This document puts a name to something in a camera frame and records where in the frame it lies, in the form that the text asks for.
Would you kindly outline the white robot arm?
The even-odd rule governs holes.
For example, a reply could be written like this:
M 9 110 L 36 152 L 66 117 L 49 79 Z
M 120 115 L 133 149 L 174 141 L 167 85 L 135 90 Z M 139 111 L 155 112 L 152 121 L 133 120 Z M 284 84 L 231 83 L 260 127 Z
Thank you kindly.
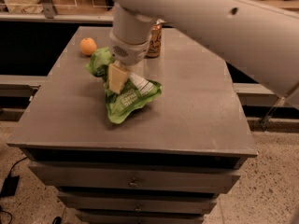
M 113 0 L 111 53 L 140 62 L 159 19 L 299 108 L 299 15 L 249 0 Z

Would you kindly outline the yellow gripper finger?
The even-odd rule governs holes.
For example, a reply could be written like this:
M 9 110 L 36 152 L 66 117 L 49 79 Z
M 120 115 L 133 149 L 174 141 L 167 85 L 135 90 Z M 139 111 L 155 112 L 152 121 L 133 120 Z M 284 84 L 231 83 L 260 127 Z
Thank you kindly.
M 120 94 L 124 84 L 128 80 L 128 71 L 122 68 L 117 63 L 112 63 L 108 68 L 108 88 Z

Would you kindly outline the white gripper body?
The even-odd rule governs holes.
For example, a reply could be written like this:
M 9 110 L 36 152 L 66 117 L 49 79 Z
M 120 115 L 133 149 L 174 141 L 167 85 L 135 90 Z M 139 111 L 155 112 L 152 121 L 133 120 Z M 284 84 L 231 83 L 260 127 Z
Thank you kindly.
M 149 49 L 150 36 L 141 44 L 130 44 L 121 41 L 113 32 L 109 35 L 109 50 L 112 56 L 124 65 L 136 65 L 141 62 Z

